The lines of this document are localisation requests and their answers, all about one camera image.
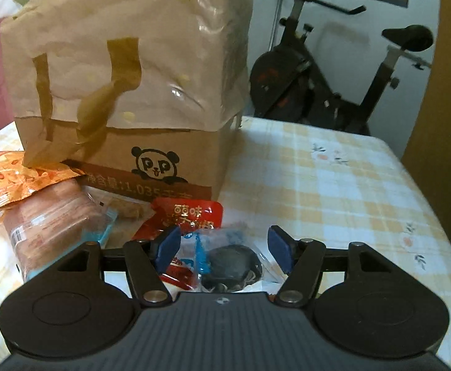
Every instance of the tablecloth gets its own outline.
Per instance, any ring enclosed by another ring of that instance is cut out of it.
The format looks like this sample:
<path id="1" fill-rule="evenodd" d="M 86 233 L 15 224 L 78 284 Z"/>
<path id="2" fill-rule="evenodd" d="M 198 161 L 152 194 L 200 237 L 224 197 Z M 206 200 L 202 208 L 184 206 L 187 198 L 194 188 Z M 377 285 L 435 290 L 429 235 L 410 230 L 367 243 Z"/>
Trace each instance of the tablecloth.
<path id="1" fill-rule="evenodd" d="M 11 124 L 0 132 L 0 150 L 17 149 Z M 438 355 L 451 366 L 451 245 L 384 142 L 244 117 L 219 201 L 223 223 L 246 223 L 271 260 L 266 237 L 272 224 L 329 248 L 363 241 L 388 257 L 447 304 L 450 325 Z M 342 281 L 342 275 L 326 275 L 320 291 Z M 0 235 L 0 302 L 20 284 L 7 237 Z M 0 360 L 7 354 L 0 335 Z"/>

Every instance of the red snack packet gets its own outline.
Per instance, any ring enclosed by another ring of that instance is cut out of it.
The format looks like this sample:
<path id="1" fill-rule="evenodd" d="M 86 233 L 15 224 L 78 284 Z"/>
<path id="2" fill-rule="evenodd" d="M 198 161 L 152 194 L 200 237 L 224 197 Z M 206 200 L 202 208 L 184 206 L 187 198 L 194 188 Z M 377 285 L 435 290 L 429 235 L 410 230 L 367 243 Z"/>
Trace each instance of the red snack packet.
<path id="1" fill-rule="evenodd" d="M 219 202 L 202 199 L 155 198 L 151 207 L 155 215 L 141 225 L 133 240 L 153 240 L 172 224 L 179 225 L 182 235 L 200 228 L 219 228 L 224 212 Z M 177 258 L 160 279 L 184 290 L 196 285 L 191 269 Z"/>
<path id="2" fill-rule="evenodd" d="M 155 214 L 143 223 L 133 240 L 153 240 L 165 228 L 178 224 L 182 234 L 199 228 L 219 228 L 224 208 L 215 201 L 183 198 L 155 198 L 152 201 Z"/>

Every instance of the plastic wrapper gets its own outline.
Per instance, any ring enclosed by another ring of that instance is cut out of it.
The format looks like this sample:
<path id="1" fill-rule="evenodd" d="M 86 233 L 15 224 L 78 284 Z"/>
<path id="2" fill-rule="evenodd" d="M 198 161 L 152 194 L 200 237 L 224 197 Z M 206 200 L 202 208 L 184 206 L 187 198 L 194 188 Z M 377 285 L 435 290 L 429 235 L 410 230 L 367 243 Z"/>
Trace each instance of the plastic wrapper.
<path id="1" fill-rule="evenodd" d="M 277 273 L 251 238 L 246 227 L 202 229 L 192 234 L 195 242 L 193 269 L 197 291 L 232 293 L 259 284 L 257 290 L 278 290 L 283 277 Z M 263 284 L 277 287 L 264 288 Z"/>
<path id="2" fill-rule="evenodd" d="M 6 209 L 3 222 L 23 279 L 29 280 L 83 242 L 104 246 L 116 216 L 67 180 Z"/>
<path id="3" fill-rule="evenodd" d="M 148 202 L 127 198 L 90 186 L 83 186 L 83 191 L 86 191 L 100 206 L 115 210 L 119 219 L 143 222 L 153 214 Z"/>
<path id="4" fill-rule="evenodd" d="M 23 166 L 23 157 L 23 151 L 0 152 L 0 208 L 52 184 L 83 174 L 62 163 L 27 168 Z"/>
<path id="5" fill-rule="evenodd" d="M 161 279 L 184 290 L 195 288 L 196 279 L 191 269 L 195 243 L 191 232 L 219 228 L 224 212 L 222 205 L 201 199 L 156 198 L 151 207 L 155 214 L 143 223 L 133 239 L 153 240 L 170 225 L 179 225 L 183 235 L 181 248 Z"/>

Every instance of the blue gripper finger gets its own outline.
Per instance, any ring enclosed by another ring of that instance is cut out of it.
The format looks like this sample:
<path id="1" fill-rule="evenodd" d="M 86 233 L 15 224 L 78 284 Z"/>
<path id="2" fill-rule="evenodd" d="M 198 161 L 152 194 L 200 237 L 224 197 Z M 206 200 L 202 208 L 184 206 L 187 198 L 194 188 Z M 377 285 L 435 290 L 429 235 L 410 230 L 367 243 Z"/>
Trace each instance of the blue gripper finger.
<path id="1" fill-rule="evenodd" d="M 298 250 L 298 242 L 279 226 L 271 226 L 267 235 L 268 250 L 285 274 L 290 274 Z"/>
<path id="2" fill-rule="evenodd" d="M 172 226 L 165 229 L 160 235 L 152 241 L 153 247 L 150 248 L 155 252 L 153 266 L 157 274 L 163 274 L 175 257 L 175 254 L 181 247 L 181 229 L 179 226 Z"/>

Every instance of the metal rivet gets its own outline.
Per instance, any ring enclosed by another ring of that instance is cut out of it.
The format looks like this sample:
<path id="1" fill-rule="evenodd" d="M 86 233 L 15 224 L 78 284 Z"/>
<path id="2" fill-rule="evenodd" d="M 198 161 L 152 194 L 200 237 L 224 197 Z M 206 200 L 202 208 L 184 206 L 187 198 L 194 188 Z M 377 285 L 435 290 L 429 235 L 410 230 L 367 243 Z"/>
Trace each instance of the metal rivet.
<path id="1" fill-rule="evenodd" d="M 303 294 L 301 294 L 298 290 L 286 290 L 279 295 L 279 299 L 281 299 L 284 303 L 294 304 L 303 299 Z"/>
<path id="2" fill-rule="evenodd" d="M 143 298 L 149 303 L 160 303 L 167 299 L 167 293 L 162 290 L 150 290 L 143 294 Z"/>

